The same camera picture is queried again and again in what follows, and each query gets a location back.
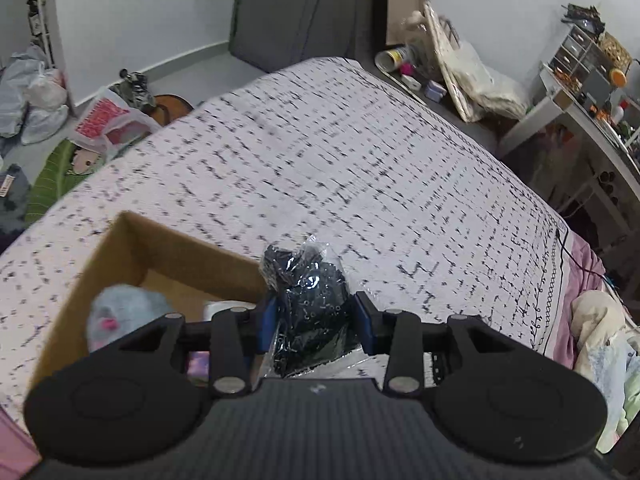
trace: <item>red and white plastic bag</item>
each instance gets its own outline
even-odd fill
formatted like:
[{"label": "red and white plastic bag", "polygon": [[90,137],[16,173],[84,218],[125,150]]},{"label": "red and white plastic bag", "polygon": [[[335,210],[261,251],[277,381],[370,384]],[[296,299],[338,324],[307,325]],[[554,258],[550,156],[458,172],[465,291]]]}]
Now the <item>red and white plastic bag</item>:
[{"label": "red and white plastic bag", "polygon": [[111,160],[118,151],[143,134],[161,128],[151,117],[129,107],[116,93],[100,90],[82,114],[69,140],[90,152]]}]

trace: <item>clothing pile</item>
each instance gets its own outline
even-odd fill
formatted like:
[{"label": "clothing pile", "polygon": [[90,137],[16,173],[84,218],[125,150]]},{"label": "clothing pile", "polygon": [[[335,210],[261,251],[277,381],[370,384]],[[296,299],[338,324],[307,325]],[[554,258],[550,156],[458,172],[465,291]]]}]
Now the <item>clothing pile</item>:
[{"label": "clothing pile", "polygon": [[640,411],[640,329],[616,293],[588,290],[571,307],[577,344],[574,370],[594,383],[607,401],[607,423],[596,448],[606,453]]}]

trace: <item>gray floor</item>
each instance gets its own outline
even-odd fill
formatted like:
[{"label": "gray floor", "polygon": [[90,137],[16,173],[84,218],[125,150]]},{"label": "gray floor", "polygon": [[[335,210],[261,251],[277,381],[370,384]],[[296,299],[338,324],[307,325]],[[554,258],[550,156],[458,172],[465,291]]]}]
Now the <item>gray floor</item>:
[{"label": "gray floor", "polygon": [[[175,94],[197,107],[201,102],[212,97],[222,95],[247,85],[254,79],[264,75],[261,70],[232,57],[228,52],[209,59],[200,60],[191,66],[178,70],[149,83],[149,89],[154,95]],[[495,152],[495,134],[480,124],[466,124],[459,117],[449,112],[443,106],[426,101],[427,106],[438,115],[458,127],[473,138],[489,152]],[[77,120],[69,118],[60,131],[43,142],[22,146],[15,146],[4,158],[2,170],[11,164],[18,164],[24,171],[28,181],[33,184],[42,171],[44,163],[60,140],[77,124]]]},{"label": "gray floor", "polygon": [[261,75],[264,72],[226,52],[151,82],[149,89],[153,95],[179,95],[196,107],[207,99],[245,86]]}]

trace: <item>screw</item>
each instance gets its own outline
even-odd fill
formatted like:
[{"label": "screw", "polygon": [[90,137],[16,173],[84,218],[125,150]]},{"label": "screw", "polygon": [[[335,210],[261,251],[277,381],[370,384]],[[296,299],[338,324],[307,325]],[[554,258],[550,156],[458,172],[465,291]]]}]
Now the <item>screw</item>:
[{"label": "screw", "polygon": [[240,377],[226,376],[216,379],[213,387],[221,394],[236,394],[244,390],[246,383]]},{"label": "screw", "polygon": [[420,388],[420,383],[413,377],[400,375],[391,379],[388,386],[397,394],[410,394]]}]

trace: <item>black rubber pad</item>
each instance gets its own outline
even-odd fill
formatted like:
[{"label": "black rubber pad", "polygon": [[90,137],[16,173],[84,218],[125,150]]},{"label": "black rubber pad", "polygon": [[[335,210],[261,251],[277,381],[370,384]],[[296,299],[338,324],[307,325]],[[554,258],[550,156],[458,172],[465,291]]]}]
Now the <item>black rubber pad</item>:
[{"label": "black rubber pad", "polygon": [[597,460],[531,468],[492,463],[447,440],[416,400],[386,397],[372,380],[264,380],[247,397],[217,402],[190,437],[154,460],[111,469],[45,460],[27,478],[610,478]]}]

